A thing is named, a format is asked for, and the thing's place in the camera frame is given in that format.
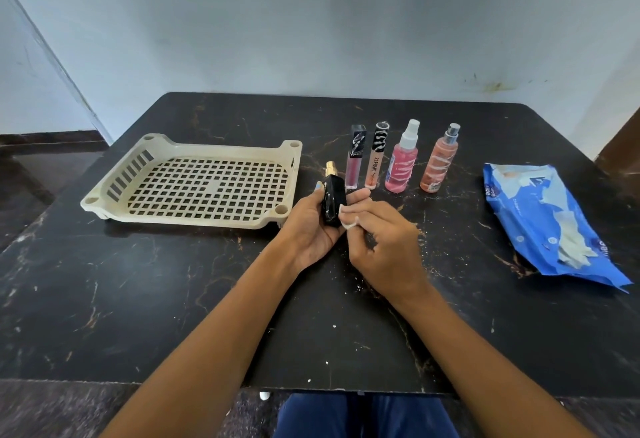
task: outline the leg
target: leg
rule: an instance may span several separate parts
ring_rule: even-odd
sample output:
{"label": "leg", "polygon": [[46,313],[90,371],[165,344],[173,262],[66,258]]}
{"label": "leg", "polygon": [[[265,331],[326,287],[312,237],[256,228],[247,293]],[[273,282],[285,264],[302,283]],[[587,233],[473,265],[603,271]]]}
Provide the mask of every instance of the leg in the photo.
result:
{"label": "leg", "polygon": [[438,398],[374,395],[371,417],[378,438],[460,438]]}
{"label": "leg", "polygon": [[273,438],[350,438],[356,422],[345,394],[292,394],[278,413]]}

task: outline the person's right hand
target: person's right hand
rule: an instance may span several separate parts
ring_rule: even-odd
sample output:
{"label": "person's right hand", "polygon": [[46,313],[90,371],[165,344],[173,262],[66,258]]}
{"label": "person's right hand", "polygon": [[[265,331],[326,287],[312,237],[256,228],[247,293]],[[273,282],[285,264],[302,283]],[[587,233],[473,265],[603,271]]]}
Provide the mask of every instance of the person's right hand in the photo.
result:
{"label": "person's right hand", "polygon": [[[340,220],[358,225],[347,231],[349,259],[389,303],[397,307],[424,296],[431,287],[418,247],[419,231],[385,201],[366,201],[342,207]],[[365,232],[376,246],[369,249]]]}

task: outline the bottle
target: bottle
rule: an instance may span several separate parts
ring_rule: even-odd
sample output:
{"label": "bottle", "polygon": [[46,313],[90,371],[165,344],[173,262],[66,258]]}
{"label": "bottle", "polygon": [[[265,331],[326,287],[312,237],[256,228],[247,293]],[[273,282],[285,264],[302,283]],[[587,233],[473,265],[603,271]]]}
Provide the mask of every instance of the bottle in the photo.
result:
{"label": "bottle", "polygon": [[420,188],[425,192],[436,193],[440,189],[453,157],[458,151],[459,131],[460,125],[451,123],[444,136],[436,141],[420,181]]}
{"label": "bottle", "polygon": [[340,204],[347,205],[344,180],[338,176],[338,170],[332,161],[326,163],[324,177],[324,199],[320,206],[322,217],[325,224],[339,227],[342,224],[338,218]]}
{"label": "bottle", "polygon": [[371,156],[369,156],[369,167],[367,168],[367,176],[364,177],[364,186],[373,190],[378,186],[378,175],[380,175],[380,166],[382,165],[382,157],[385,154],[387,146],[387,135],[389,134],[389,123],[381,121],[376,124],[376,132],[373,134],[373,145],[371,147]]}
{"label": "bottle", "polygon": [[348,190],[358,188],[358,177],[360,176],[360,165],[362,164],[366,135],[367,129],[363,125],[355,124],[351,126],[351,149],[347,153],[347,171],[344,174]]}
{"label": "bottle", "polygon": [[394,154],[391,155],[385,187],[390,192],[400,193],[406,189],[409,183],[415,158],[418,156],[418,126],[420,121],[409,119],[409,124],[400,138],[400,142],[394,147]]}

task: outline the black marble table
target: black marble table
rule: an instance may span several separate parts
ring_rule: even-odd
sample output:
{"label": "black marble table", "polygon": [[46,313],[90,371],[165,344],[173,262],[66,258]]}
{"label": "black marble table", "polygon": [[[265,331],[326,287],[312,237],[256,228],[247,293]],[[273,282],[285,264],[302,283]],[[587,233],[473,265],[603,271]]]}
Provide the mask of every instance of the black marble table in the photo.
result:
{"label": "black marble table", "polygon": [[[160,98],[2,253],[0,378],[142,382],[276,233],[274,224],[259,231],[121,224],[84,212],[82,197],[144,134],[245,146],[299,139],[297,199],[323,176],[326,161],[344,169],[352,123],[371,129],[389,121],[393,145],[410,118],[421,122],[410,185],[401,194],[380,188],[373,197],[418,225],[424,265],[444,297],[550,393],[640,397],[637,289],[628,287],[626,295],[536,274],[514,253],[484,201],[484,162],[551,163],[612,260],[630,279],[640,279],[637,205],[532,110],[239,94]],[[427,195],[419,179],[450,122],[462,125],[460,150],[443,188]],[[344,238],[287,293],[245,385],[452,393],[406,322],[351,267]]]}

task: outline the black perfume bottle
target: black perfume bottle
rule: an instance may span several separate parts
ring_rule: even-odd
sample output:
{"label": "black perfume bottle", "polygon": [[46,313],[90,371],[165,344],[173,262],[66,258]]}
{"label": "black perfume bottle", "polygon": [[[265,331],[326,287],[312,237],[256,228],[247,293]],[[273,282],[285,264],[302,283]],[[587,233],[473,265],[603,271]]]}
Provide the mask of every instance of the black perfume bottle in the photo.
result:
{"label": "black perfume bottle", "polygon": [[335,163],[328,161],[324,169],[324,199],[322,201],[322,217],[324,223],[334,227],[340,226],[338,211],[340,204],[347,205],[347,195],[344,191],[344,179],[338,176]]}

